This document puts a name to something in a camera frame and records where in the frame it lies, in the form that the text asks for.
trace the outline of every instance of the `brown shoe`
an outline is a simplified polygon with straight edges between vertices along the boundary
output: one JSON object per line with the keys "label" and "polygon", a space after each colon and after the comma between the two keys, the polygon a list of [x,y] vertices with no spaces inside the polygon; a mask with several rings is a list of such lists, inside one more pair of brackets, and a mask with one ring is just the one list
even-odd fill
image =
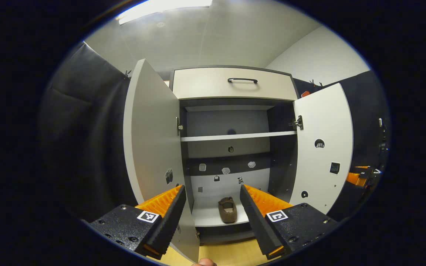
{"label": "brown shoe", "polygon": [[238,217],[236,205],[232,197],[223,198],[218,201],[218,209],[220,210],[220,217],[223,223],[230,224],[235,222]]}

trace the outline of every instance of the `white wall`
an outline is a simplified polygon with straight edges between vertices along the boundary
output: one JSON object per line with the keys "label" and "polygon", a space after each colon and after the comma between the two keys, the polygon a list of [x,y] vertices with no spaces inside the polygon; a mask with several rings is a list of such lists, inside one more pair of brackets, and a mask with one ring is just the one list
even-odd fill
{"label": "white wall", "polygon": [[266,68],[323,85],[370,70],[348,43],[325,26],[294,43]]}

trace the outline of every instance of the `screw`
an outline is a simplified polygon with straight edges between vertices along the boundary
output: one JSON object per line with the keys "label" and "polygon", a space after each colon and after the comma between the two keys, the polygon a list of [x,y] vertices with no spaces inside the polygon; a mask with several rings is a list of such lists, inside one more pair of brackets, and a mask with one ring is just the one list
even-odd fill
{"label": "screw", "polygon": [[299,239],[298,237],[291,237],[291,238],[289,238],[289,243],[294,243],[294,242],[296,242],[298,239]]}

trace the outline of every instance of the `white door panel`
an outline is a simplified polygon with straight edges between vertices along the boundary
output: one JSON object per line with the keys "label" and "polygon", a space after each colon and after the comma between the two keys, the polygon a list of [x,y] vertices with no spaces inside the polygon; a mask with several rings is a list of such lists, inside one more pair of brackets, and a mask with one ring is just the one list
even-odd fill
{"label": "white door panel", "polygon": [[[176,117],[179,100],[145,59],[137,62],[129,83],[123,122],[123,142],[129,180],[141,204],[177,183],[185,184]],[[173,181],[165,174],[172,169]],[[198,261],[199,240],[188,199],[171,246]]]}
{"label": "white door panel", "polygon": [[[294,101],[297,127],[297,173],[290,204],[306,202],[326,214],[346,182],[353,155],[353,124],[341,84],[334,84]],[[331,173],[331,164],[339,172]]]}

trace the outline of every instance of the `ceiling light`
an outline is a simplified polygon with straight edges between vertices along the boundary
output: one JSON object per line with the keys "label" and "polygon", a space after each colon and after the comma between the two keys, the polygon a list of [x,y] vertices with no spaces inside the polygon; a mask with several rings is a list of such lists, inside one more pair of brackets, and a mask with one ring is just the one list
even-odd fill
{"label": "ceiling light", "polygon": [[147,0],[145,2],[132,7],[116,17],[119,24],[135,20],[145,15],[172,10],[182,7],[209,7],[212,0]]}

